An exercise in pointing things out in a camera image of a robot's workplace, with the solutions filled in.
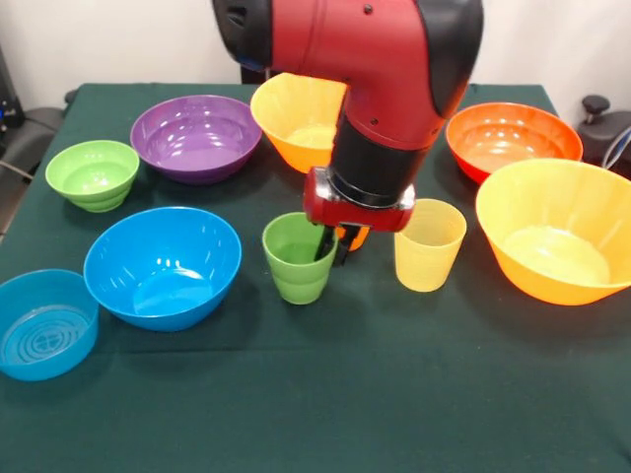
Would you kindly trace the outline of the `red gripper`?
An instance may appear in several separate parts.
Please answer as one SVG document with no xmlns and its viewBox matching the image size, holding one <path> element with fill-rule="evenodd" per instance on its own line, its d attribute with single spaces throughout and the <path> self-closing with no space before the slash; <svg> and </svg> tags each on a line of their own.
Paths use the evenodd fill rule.
<svg viewBox="0 0 631 473">
<path fill-rule="evenodd" d="M 306 175 L 303 198 L 304 212 L 312 223 L 324 225 L 315 259 L 323 259 L 338 239 L 336 265 L 342 266 L 361 227 L 377 232 L 400 232 L 409 222 L 416 195 L 409 185 L 396 204 L 390 208 L 361 206 L 344 197 L 329 181 L 328 168 L 311 168 Z"/>
</svg>

